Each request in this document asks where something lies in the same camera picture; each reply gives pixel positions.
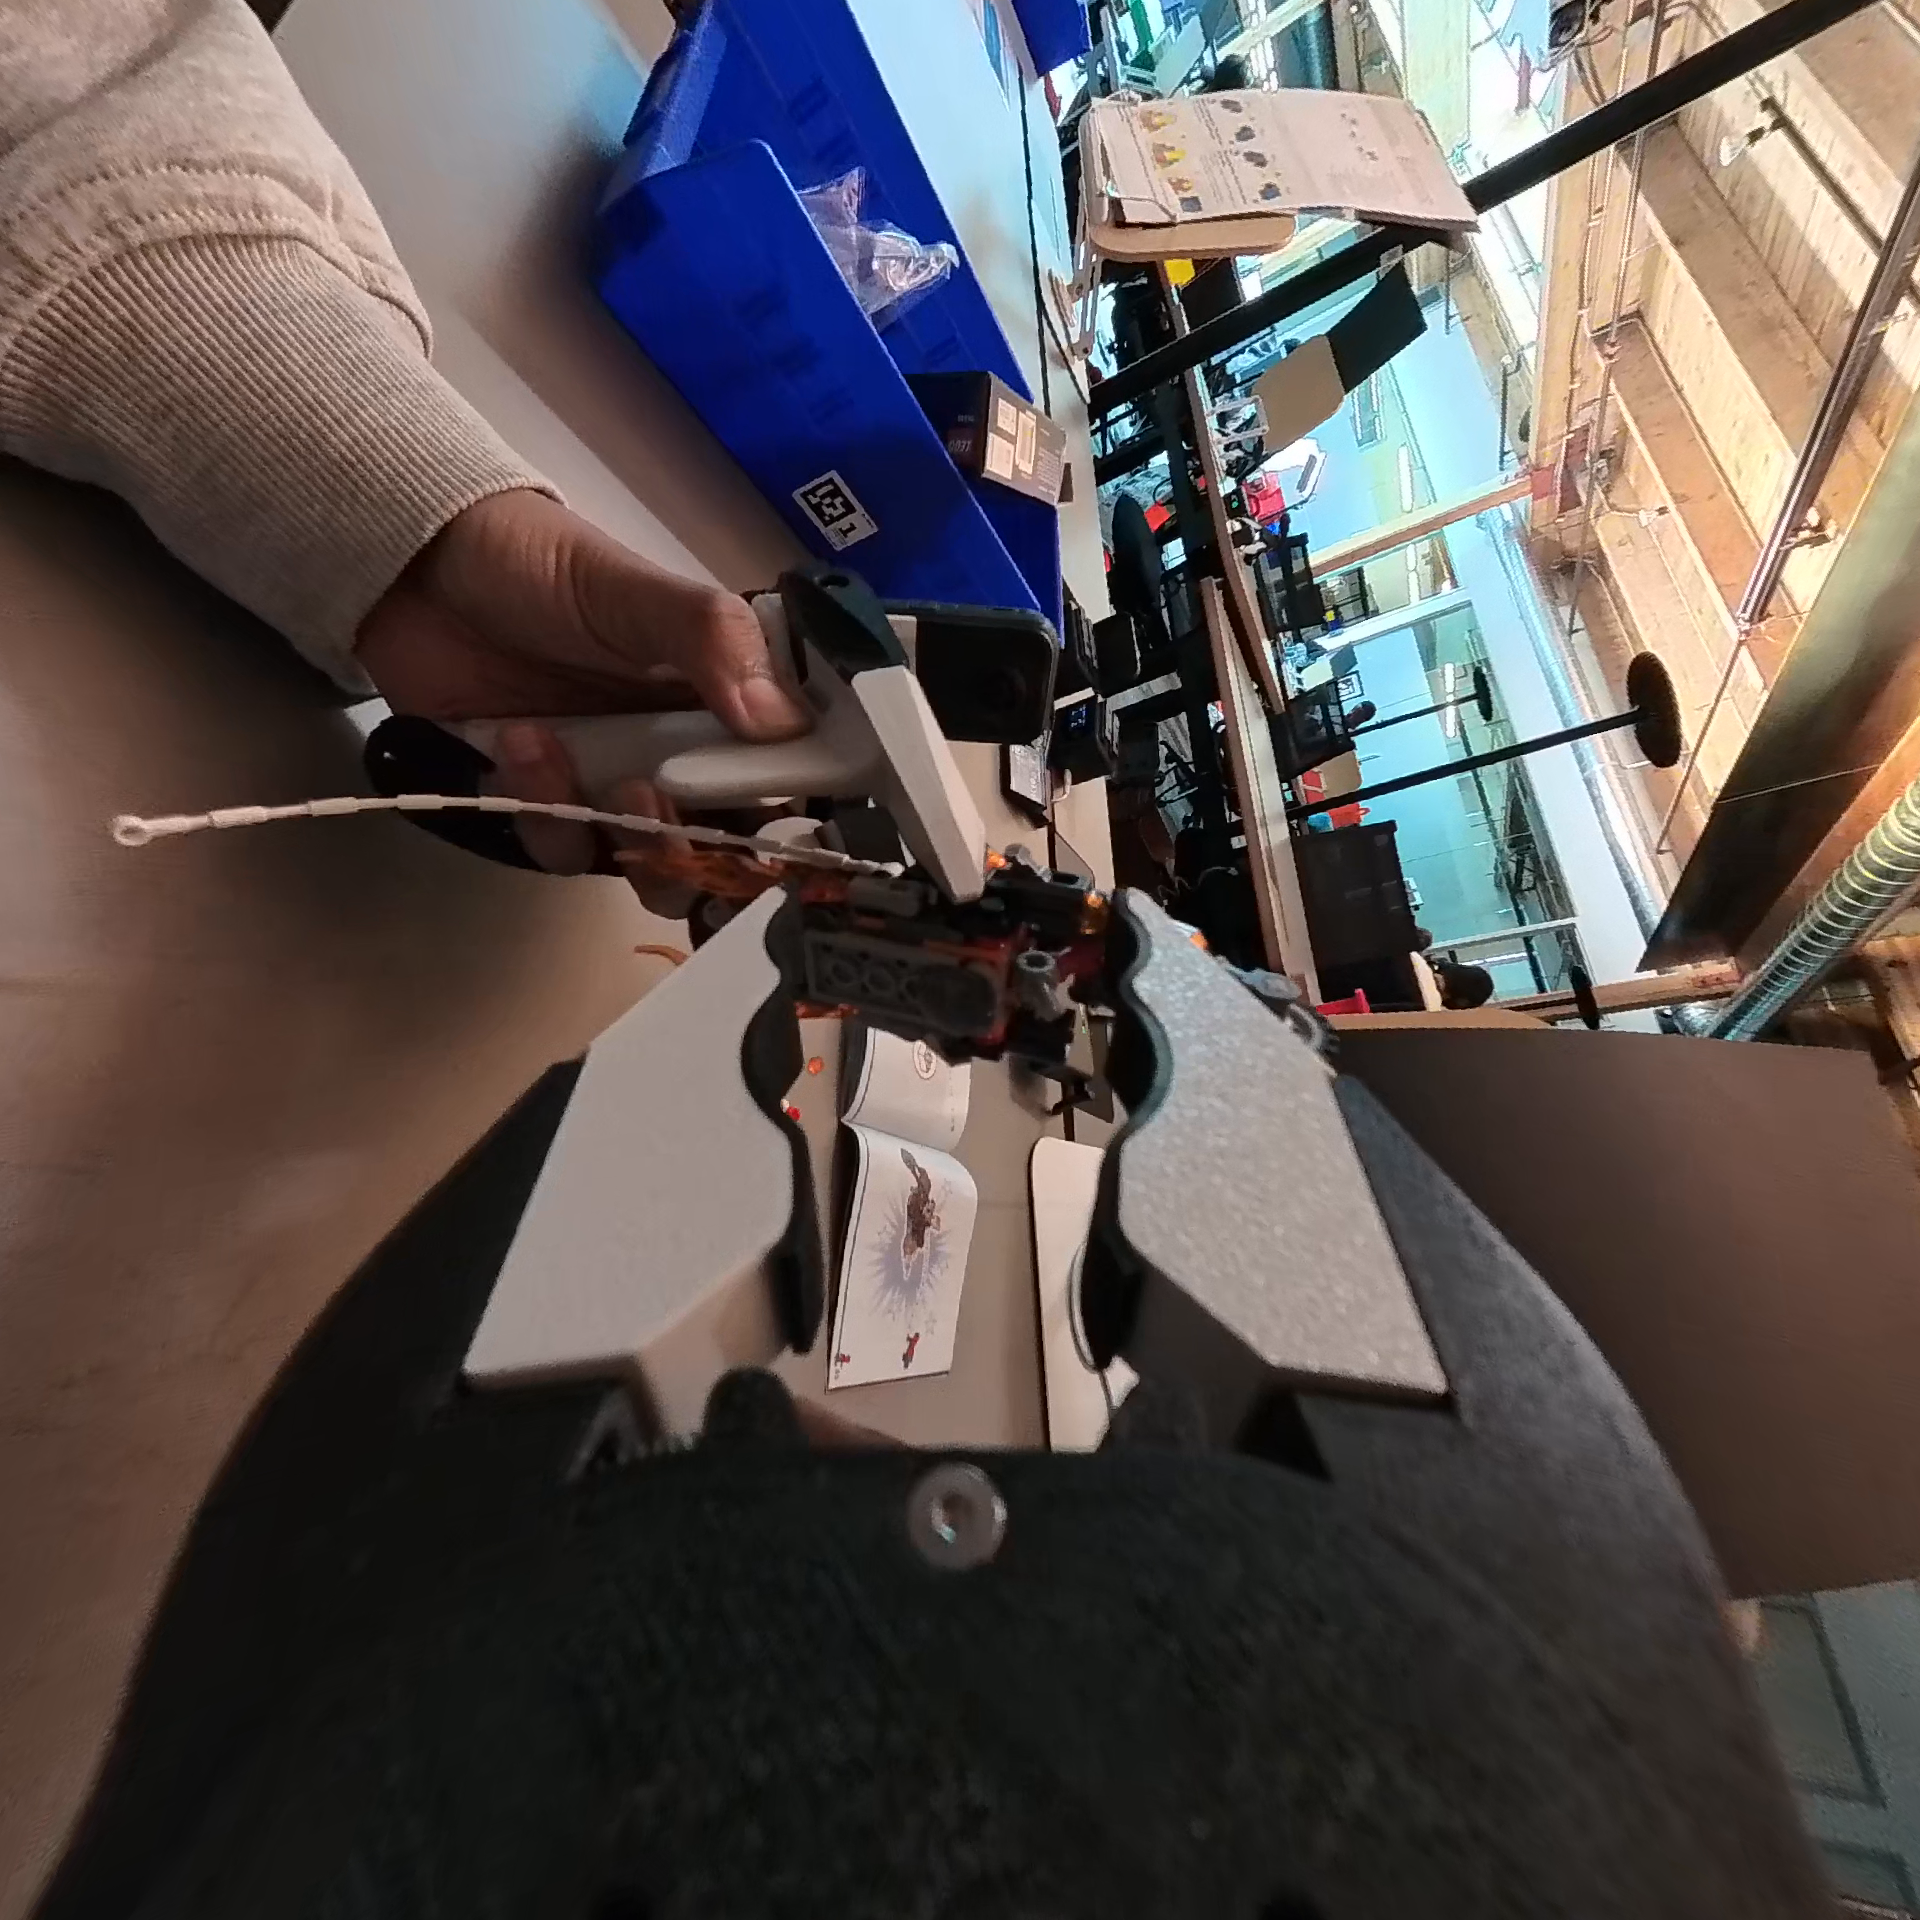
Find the clear plastic bag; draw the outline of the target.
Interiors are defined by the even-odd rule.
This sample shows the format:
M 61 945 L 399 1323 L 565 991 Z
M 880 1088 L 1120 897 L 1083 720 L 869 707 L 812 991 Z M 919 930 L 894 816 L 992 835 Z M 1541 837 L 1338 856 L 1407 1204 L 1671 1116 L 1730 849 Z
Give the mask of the clear plastic bag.
M 946 289 L 962 266 L 958 244 L 927 243 L 883 219 L 864 167 L 797 187 L 797 201 L 878 332 Z

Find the lego instruction booklet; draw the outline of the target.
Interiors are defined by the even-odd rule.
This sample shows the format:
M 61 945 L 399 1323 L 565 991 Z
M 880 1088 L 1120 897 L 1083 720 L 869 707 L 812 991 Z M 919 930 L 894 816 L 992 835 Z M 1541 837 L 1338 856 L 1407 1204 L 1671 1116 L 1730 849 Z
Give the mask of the lego instruction booklet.
M 860 1026 L 848 1033 L 840 1096 L 846 1204 L 826 1386 L 946 1377 L 978 1207 L 958 1154 L 971 1069 L 924 1041 Z

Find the blue plastic bin white tag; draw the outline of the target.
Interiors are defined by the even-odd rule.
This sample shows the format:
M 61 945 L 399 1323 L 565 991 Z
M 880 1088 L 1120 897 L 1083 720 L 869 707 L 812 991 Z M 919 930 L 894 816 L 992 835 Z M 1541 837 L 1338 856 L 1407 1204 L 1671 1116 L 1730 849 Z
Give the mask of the blue plastic bin white tag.
M 810 559 L 901 604 L 1060 625 L 1053 517 L 958 469 L 772 148 L 638 179 L 594 244 L 613 317 Z

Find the black pole round base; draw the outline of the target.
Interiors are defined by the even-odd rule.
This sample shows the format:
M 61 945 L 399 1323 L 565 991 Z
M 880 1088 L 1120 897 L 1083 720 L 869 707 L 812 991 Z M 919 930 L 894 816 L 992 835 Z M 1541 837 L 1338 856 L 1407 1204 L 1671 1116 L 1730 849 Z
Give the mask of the black pole round base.
M 1628 707 L 1605 714 L 1582 724 L 1562 728 L 1549 735 L 1519 739 L 1486 752 L 1440 759 L 1411 776 L 1395 776 L 1382 783 L 1356 787 L 1351 794 L 1332 800 L 1299 800 L 1291 813 L 1302 818 L 1307 813 L 1330 811 L 1332 804 L 1382 800 L 1406 794 L 1418 787 L 1437 784 L 1453 778 L 1492 771 L 1508 762 L 1522 762 L 1538 752 L 1575 748 L 1576 744 L 1606 736 L 1614 731 L 1629 731 L 1639 746 L 1639 754 L 1655 771 L 1671 771 L 1684 748 L 1683 716 L 1674 681 L 1664 664 L 1655 653 L 1636 653 L 1624 671 Z M 1279 780 L 1286 784 L 1302 783 L 1309 773 L 1319 773 L 1334 759 L 1347 756 L 1359 740 L 1402 729 L 1412 722 L 1440 719 L 1470 708 L 1486 728 L 1494 722 L 1492 684 L 1483 668 L 1475 668 L 1470 691 L 1463 697 L 1428 705 L 1423 708 L 1379 719 L 1367 701 L 1354 708 L 1338 697 L 1334 684 L 1307 688 L 1294 697 L 1283 714 L 1270 716 L 1267 728 L 1277 759 Z
M 1580 1025 L 1588 1031 L 1603 1026 L 1597 991 L 1582 967 L 1573 970 L 1573 983 L 1564 991 L 1502 1000 L 1492 971 L 1483 965 L 1442 959 L 1428 967 L 1422 955 L 1419 963 L 1415 980 L 1427 1015 L 1472 1025 Z

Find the white metal stand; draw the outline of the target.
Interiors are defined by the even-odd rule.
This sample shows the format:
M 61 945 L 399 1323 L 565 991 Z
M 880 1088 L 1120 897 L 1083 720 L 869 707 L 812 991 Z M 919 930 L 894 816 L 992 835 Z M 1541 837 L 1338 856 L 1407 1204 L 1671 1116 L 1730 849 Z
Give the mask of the white metal stand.
M 1078 1285 L 1103 1153 L 1042 1139 L 1029 1159 L 1031 1236 L 1039 1303 L 1039 1373 L 1046 1450 L 1096 1451 L 1112 1412 L 1135 1388 L 1125 1357 L 1096 1370 L 1083 1329 Z

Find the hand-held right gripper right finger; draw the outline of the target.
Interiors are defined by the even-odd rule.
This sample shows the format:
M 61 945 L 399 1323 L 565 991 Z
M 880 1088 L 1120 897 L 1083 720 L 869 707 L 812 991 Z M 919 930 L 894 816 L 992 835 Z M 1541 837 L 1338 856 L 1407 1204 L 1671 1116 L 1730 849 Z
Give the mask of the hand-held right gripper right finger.
M 1312 1000 L 1135 889 L 1101 963 L 1120 1125 L 1076 1258 L 1083 1357 L 1182 1388 L 1206 1437 L 1291 1394 L 1446 1405 Z

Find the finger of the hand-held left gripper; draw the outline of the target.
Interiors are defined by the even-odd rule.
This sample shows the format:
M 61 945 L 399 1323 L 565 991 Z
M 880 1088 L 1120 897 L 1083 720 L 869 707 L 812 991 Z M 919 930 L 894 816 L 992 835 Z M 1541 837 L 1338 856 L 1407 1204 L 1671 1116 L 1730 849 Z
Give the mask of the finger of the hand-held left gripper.
M 878 762 L 870 795 L 883 804 L 904 850 L 956 906 L 978 901 L 988 885 L 988 831 L 952 748 L 910 666 L 883 666 L 848 684 Z

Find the lego motorcycle model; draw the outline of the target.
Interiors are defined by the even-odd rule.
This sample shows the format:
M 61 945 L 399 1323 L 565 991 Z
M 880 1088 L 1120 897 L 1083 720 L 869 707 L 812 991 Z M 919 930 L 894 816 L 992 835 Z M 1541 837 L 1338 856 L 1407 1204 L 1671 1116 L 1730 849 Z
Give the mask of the lego motorcycle model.
M 510 799 L 403 794 L 275 807 L 119 813 L 110 837 L 147 849 L 199 833 L 399 813 L 430 824 L 547 818 L 619 839 L 614 859 L 648 880 L 687 887 L 731 916 L 755 903 L 789 936 L 776 960 L 803 1017 L 862 1017 L 924 1043 L 952 1065 L 1064 1064 L 1072 1017 L 1120 1017 L 1123 987 L 1146 963 L 1138 889 L 1099 891 L 1010 850 L 988 853 L 980 893 L 948 898 L 924 867 L 864 859 L 797 835 L 726 833 L 635 811 Z

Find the person's left forearm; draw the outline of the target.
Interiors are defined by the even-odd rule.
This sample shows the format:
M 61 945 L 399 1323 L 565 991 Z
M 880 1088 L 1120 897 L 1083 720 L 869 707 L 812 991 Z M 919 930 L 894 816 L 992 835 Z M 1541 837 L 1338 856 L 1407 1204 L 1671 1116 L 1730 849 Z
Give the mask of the person's left forearm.
M 250 4 L 3 7 L 4 452 L 124 499 L 352 697 L 470 506 L 548 495 L 432 361 L 347 159 Z

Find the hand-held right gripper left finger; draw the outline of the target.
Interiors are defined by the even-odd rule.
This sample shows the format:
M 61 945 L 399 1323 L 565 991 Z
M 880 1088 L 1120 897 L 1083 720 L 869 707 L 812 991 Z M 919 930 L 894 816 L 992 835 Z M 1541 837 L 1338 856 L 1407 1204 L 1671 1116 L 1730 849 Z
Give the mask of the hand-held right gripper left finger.
M 654 1437 L 810 1353 L 826 1243 L 803 1077 L 803 920 L 752 903 L 583 1057 L 464 1357 L 470 1389 L 613 1383 Z

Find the person's left hand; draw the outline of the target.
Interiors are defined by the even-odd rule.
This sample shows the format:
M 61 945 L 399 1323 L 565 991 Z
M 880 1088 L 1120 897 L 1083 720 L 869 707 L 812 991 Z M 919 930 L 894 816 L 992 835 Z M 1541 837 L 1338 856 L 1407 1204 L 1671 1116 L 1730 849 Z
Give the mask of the person's left hand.
M 352 656 L 395 714 L 496 722 L 494 792 L 527 803 L 580 800 L 548 716 L 701 707 L 756 744 L 812 728 L 739 594 L 530 490 L 444 525 L 359 621 Z

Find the long black pole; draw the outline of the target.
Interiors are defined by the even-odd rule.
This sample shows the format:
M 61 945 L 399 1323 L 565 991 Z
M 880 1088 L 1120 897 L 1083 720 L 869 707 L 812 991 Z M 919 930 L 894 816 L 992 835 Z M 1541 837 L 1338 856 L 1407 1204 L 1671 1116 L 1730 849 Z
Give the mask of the long black pole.
M 1477 211 L 1516 201 L 1583 161 L 1662 125 L 1696 136 L 1710 175 L 1747 167 L 1781 185 L 1786 165 L 1880 233 L 1915 154 L 1915 4 L 1606 4 L 1643 31 L 1646 76 L 1580 105 L 1464 183 Z

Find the dark cardboard box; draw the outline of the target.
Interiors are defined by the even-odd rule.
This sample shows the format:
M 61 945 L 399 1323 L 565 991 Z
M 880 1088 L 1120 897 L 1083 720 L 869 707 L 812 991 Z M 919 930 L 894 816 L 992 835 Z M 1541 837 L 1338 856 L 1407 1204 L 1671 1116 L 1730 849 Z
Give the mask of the dark cardboard box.
M 968 481 L 1060 507 L 1072 496 L 1067 435 L 990 371 L 904 379 L 952 467 Z

